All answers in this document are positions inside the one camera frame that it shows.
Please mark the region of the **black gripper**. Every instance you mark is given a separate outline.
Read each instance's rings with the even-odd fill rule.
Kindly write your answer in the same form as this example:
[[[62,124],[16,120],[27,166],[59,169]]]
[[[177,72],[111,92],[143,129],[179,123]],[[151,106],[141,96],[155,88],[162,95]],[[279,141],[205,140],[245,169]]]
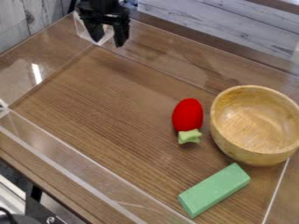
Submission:
[[[122,47],[130,37],[130,12],[119,0],[79,0],[76,11],[92,40],[103,38],[103,25],[114,25],[115,44]]]

